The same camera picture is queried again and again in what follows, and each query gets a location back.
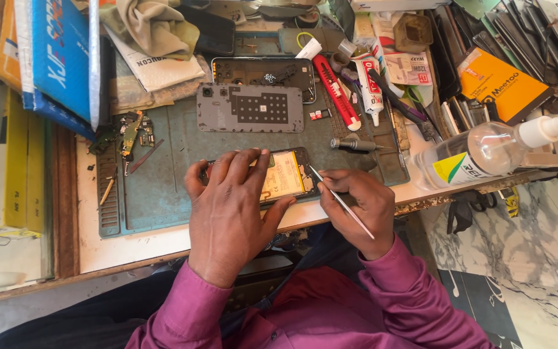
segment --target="person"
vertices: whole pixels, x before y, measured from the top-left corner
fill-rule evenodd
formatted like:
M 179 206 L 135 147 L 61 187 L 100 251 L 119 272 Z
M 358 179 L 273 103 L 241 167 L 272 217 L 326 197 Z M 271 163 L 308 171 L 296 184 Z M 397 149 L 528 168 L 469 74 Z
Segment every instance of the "person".
M 192 164 L 184 179 L 191 250 L 177 273 L 17 326 L 0 334 L 0 348 L 494 348 L 393 232 L 393 192 L 358 170 L 320 172 L 320 204 L 334 229 L 269 297 L 222 316 L 238 273 L 296 202 L 281 198 L 260 218 L 269 161 L 266 149 L 225 153 L 207 186 L 200 171 L 208 163 Z M 374 240 L 330 189 L 356 199 Z

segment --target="bottle label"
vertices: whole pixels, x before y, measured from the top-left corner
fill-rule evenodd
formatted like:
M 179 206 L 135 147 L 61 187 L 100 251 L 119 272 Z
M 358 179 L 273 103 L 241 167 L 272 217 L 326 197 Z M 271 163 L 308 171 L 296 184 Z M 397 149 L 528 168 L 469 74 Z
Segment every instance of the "bottle label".
M 492 176 L 477 167 L 467 152 L 439 160 L 432 165 L 438 176 L 452 186 Z

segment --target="shirt sleeve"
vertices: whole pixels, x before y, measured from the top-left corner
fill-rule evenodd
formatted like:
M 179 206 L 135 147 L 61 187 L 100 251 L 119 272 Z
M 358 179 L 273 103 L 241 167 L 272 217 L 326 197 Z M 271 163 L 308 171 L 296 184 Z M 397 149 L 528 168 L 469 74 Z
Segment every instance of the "shirt sleeve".
M 366 268 L 359 278 L 382 308 L 389 333 L 428 349 L 495 348 L 472 317 L 454 309 L 445 287 L 397 235 L 386 255 L 359 258 Z
M 186 261 L 165 303 L 133 332 L 126 348 L 221 348 L 219 318 L 231 292 L 204 281 Z

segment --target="hand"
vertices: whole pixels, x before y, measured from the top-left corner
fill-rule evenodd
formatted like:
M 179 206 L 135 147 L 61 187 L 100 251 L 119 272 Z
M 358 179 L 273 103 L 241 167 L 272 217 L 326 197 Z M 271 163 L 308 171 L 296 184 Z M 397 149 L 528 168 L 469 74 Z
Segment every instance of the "hand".
M 348 242 L 358 248 L 367 260 L 384 256 L 393 246 L 393 217 L 395 214 L 395 193 L 385 187 L 374 176 L 360 170 L 320 171 L 323 181 L 318 183 L 320 206 L 329 216 L 333 226 Z M 368 228 L 371 237 L 358 225 L 356 220 L 340 206 L 328 190 L 349 192 L 358 204 L 352 206 L 357 217 Z
M 184 178 L 191 199 L 189 266 L 217 287 L 231 287 L 244 265 L 273 239 L 283 214 L 296 202 L 294 197 L 281 198 L 260 218 L 269 162 L 267 149 L 237 150 L 215 161 L 207 187 L 200 180 L 206 160 L 192 164 Z

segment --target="spray bottle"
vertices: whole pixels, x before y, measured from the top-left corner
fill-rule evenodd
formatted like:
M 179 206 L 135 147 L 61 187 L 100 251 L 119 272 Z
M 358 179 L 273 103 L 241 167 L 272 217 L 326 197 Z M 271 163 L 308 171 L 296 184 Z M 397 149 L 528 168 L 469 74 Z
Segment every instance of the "spray bottle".
M 383 91 L 380 90 L 376 82 L 367 74 L 368 70 L 378 71 L 378 60 L 369 53 L 351 58 L 357 65 L 358 79 L 361 83 L 361 93 L 363 94 L 363 104 L 365 112 L 371 115 L 374 126 L 380 124 L 378 114 L 383 110 Z
M 515 170 L 533 148 L 558 140 L 558 117 L 540 116 L 514 127 L 482 123 L 413 156 L 417 187 L 443 189 Z

